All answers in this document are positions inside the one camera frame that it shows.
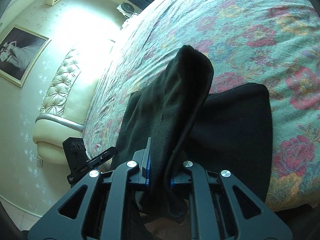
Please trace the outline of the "cream tufted headboard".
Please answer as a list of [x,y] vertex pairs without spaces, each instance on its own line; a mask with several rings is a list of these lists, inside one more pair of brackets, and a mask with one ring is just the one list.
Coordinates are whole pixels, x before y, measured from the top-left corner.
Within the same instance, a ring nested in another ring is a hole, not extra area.
[[95,93],[99,72],[72,49],[59,65],[35,120],[33,142],[40,159],[67,165],[62,143],[79,138]]

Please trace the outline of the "framed black white picture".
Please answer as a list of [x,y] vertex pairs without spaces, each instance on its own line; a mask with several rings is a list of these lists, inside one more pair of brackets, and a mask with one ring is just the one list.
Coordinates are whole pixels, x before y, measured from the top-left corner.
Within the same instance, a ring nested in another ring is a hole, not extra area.
[[12,25],[1,38],[1,77],[22,88],[50,38]]

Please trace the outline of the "black pants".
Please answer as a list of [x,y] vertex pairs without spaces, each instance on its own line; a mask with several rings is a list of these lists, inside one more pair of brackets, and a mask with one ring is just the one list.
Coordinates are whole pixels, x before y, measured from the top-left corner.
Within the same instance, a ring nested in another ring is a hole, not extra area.
[[229,170],[266,199],[273,142],[269,92],[246,83],[211,93],[213,75],[206,56],[182,46],[159,77],[131,94],[111,167],[150,146],[149,188],[136,195],[143,213],[184,217],[187,205],[170,181],[185,160],[210,172]]

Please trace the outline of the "floral bedspread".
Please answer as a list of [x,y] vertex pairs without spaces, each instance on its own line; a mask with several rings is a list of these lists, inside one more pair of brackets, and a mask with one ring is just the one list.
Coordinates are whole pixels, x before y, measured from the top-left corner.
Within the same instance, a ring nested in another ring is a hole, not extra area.
[[319,203],[319,16],[309,0],[155,0],[124,28],[82,133],[89,157],[115,145],[131,93],[191,45],[214,68],[211,93],[247,82],[269,91],[273,160],[267,204]]

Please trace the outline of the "white fan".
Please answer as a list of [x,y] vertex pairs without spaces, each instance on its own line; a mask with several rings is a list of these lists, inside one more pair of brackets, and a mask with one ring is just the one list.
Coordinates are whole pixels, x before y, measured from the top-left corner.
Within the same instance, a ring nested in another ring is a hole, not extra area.
[[125,17],[130,18],[133,15],[139,15],[140,12],[136,11],[130,3],[121,3],[117,6],[117,10]]

